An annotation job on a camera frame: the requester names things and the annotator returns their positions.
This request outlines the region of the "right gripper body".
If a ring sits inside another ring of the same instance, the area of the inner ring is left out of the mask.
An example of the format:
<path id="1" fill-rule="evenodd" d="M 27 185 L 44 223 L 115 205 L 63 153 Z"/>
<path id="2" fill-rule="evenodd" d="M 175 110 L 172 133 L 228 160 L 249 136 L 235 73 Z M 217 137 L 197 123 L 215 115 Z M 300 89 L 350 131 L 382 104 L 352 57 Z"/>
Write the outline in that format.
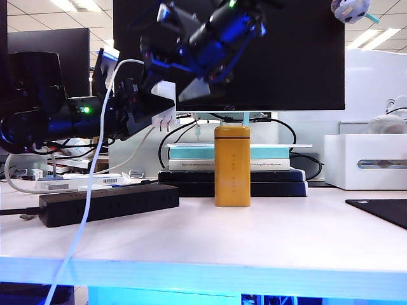
<path id="1" fill-rule="evenodd" d="M 196 78 L 219 77 L 219 29 L 214 25 L 201 25 L 190 33 L 178 35 L 173 41 L 143 35 L 140 52 L 144 64 L 178 64 L 190 69 Z"/>

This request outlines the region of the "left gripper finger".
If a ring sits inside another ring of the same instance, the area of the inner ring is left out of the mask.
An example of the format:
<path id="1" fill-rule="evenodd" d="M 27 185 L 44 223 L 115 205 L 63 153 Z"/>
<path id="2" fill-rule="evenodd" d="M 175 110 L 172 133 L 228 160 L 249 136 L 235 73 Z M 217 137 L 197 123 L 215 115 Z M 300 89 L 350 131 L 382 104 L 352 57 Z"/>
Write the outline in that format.
<path id="1" fill-rule="evenodd" d="M 127 135 L 135 135 L 150 125 L 161 128 L 176 117 L 174 101 L 157 95 L 134 95 L 129 107 Z"/>

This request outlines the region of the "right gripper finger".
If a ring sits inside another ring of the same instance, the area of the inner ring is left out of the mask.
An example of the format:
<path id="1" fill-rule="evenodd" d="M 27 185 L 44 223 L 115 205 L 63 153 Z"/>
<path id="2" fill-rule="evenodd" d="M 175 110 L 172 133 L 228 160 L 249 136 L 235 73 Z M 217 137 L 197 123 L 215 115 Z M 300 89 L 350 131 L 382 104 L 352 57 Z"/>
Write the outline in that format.
<path id="1" fill-rule="evenodd" d="M 204 79 L 194 79 L 179 95 L 178 102 L 187 102 L 210 95 L 210 87 Z"/>
<path id="2" fill-rule="evenodd" d="M 165 62 L 146 62 L 141 78 L 141 91 L 151 92 L 161 82 L 177 83 L 191 77 L 191 70 L 178 64 Z"/>

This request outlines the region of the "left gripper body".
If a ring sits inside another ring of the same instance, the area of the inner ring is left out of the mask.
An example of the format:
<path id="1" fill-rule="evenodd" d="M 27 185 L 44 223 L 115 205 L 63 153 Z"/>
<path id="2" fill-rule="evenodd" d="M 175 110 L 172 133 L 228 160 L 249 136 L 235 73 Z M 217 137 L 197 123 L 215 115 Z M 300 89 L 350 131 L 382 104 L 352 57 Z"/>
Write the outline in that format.
<path id="1" fill-rule="evenodd" d="M 116 126 L 122 135 L 134 135 L 141 120 L 142 104 L 138 86 L 134 79 L 125 79 L 114 93 Z"/>

